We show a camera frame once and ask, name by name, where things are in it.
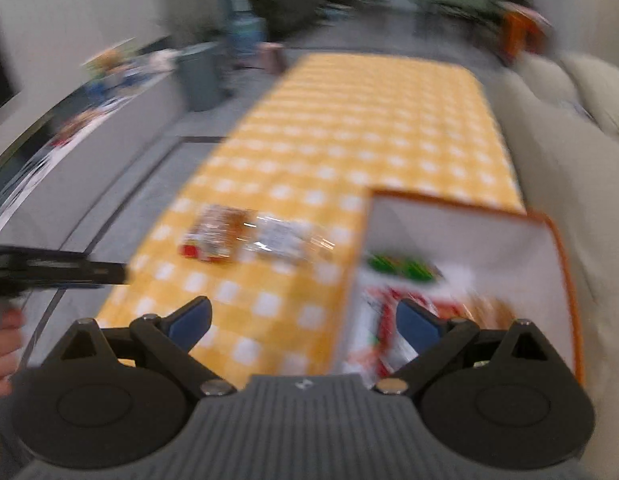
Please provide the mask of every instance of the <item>sofa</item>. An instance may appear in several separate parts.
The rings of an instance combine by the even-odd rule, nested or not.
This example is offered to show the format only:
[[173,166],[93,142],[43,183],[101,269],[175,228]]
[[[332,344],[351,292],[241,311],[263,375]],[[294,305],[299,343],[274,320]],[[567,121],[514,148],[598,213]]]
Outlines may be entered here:
[[583,463],[619,479],[619,69],[524,54],[488,89],[528,208],[569,254],[596,426]]

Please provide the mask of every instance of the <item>dark floor tile border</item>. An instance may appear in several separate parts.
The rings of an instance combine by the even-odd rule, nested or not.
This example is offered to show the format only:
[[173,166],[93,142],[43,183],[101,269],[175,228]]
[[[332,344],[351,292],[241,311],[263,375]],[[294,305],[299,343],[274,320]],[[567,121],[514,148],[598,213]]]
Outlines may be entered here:
[[[181,137],[179,141],[173,144],[170,147],[170,149],[168,149],[163,154],[163,156],[151,168],[149,168],[149,170],[145,172],[143,177],[139,179],[139,181],[135,184],[132,190],[125,196],[125,198],[118,205],[115,211],[107,218],[106,222],[103,224],[103,227],[101,227],[96,233],[96,235],[94,236],[94,238],[92,238],[91,242],[88,244],[87,248],[85,249],[85,253],[90,254],[94,250],[96,245],[107,234],[107,232],[109,231],[110,227],[114,224],[116,219],[121,215],[123,210],[125,210],[129,202],[136,196],[139,190],[142,189],[145,183],[147,183],[147,181],[170,158],[170,156],[173,155],[173,153],[176,152],[177,149],[179,149],[180,146],[182,146],[183,144],[190,144],[190,143],[219,144],[224,139],[225,137]],[[32,332],[32,336],[30,337],[30,340],[27,343],[25,351],[23,352],[23,356],[21,358],[19,369],[23,369],[27,367],[27,363],[29,362],[29,359],[32,356],[32,352],[34,352],[34,347],[36,346],[36,343],[38,342],[39,338],[43,334],[43,330],[45,330],[47,323],[49,322],[50,318],[52,317],[52,314],[56,310],[56,307],[58,306],[59,302],[61,301],[64,295],[65,295],[65,290],[58,290],[56,294],[54,295],[54,297],[52,298],[52,301],[50,301],[50,303],[47,305],[45,312],[43,313],[43,316],[41,317],[38,324],[36,325],[34,332]]]

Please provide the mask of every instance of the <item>floor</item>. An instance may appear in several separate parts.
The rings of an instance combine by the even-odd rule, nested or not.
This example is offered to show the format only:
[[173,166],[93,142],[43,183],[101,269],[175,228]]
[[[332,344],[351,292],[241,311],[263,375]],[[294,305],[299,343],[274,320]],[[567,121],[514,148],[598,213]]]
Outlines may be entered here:
[[[336,25],[311,27],[289,38],[288,62],[317,51],[423,57],[461,64],[484,85],[500,70],[496,56],[484,46],[469,44],[457,23],[443,21],[429,34],[415,33],[414,23],[406,12],[364,7]],[[231,96],[224,104],[186,114],[155,140],[85,216],[64,249],[128,262],[189,176],[275,83],[276,78],[262,70],[233,73],[228,81]],[[22,365],[39,364],[75,319],[96,316],[108,294],[108,287],[32,293],[24,305],[29,344]]]

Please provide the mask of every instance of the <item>gray trash bin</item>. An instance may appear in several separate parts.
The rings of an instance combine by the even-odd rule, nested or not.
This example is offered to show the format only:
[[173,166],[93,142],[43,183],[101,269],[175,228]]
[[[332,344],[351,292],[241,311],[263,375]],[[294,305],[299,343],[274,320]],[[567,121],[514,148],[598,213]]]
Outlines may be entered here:
[[177,58],[181,79],[190,111],[204,112],[223,100],[219,43],[200,43],[185,48]]

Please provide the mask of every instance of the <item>finger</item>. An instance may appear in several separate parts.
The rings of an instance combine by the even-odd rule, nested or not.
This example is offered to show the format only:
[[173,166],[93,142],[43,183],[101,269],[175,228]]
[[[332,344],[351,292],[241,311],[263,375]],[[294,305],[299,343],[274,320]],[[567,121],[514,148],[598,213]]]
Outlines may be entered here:
[[12,393],[12,385],[7,379],[0,380],[0,397],[7,397]]
[[25,316],[17,308],[10,308],[3,313],[1,328],[21,328],[25,324]]
[[19,330],[0,330],[0,357],[11,354],[23,345]]
[[0,357],[0,379],[16,372],[18,368],[18,358],[14,354]]

